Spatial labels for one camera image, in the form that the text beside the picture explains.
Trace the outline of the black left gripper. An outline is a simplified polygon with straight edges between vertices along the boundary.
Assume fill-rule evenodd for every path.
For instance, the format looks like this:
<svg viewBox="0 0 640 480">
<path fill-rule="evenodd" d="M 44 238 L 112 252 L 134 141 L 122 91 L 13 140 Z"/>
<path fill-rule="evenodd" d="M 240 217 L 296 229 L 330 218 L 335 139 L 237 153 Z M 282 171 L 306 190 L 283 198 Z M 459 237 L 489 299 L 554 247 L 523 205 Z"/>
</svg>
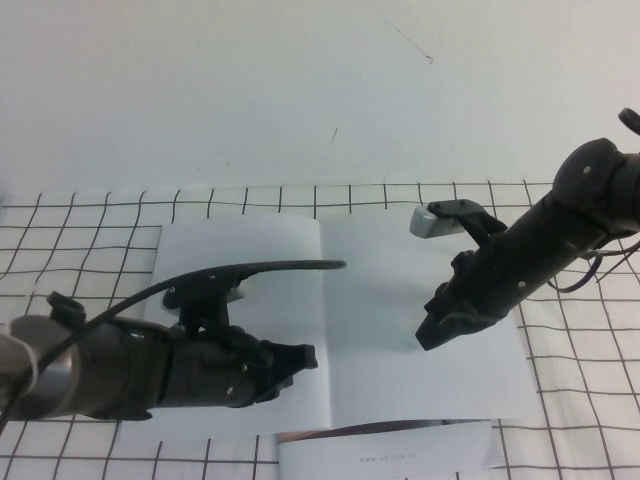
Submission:
<svg viewBox="0 0 640 480">
<path fill-rule="evenodd" d="M 201 333 L 175 342 L 168 367 L 168 406 L 243 408 L 269 402 L 293 385 L 292 376 L 269 381 L 272 367 L 279 374 L 318 367 L 313 345 L 273 344 L 271 351 L 266 342 L 237 328 L 229 337 Z"/>
</svg>

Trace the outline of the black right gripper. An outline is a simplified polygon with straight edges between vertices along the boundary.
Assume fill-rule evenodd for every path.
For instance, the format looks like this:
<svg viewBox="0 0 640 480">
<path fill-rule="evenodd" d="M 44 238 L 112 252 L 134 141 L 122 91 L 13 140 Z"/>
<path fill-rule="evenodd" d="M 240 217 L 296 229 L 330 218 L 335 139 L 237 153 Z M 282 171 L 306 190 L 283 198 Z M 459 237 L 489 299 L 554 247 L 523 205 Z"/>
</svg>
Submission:
<svg viewBox="0 0 640 480">
<path fill-rule="evenodd" d="M 478 231 L 472 238 L 478 248 L 454 257 L 453 276 L 424 306 L 415 337 L 425 351 L 492 327 L 554 275 L 551 231 Z"/>
</svg>

